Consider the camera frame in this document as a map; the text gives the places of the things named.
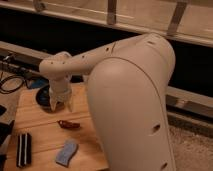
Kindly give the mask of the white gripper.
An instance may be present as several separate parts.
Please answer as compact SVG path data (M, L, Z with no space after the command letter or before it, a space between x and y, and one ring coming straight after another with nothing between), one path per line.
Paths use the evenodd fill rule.
M57 102L64 102L66 108L73 111L73 101L71 97L71 87L67 79L51 80L50 81L50 107L52 111L55 111Z

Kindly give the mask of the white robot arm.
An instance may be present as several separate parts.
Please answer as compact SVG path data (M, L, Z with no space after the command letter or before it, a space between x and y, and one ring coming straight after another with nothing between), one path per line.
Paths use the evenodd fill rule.
M110 171L176 171L166 111L175 67L170 43L143 34L39 65L49 80L50 106L70 103L71 75L87 78L90 115Z

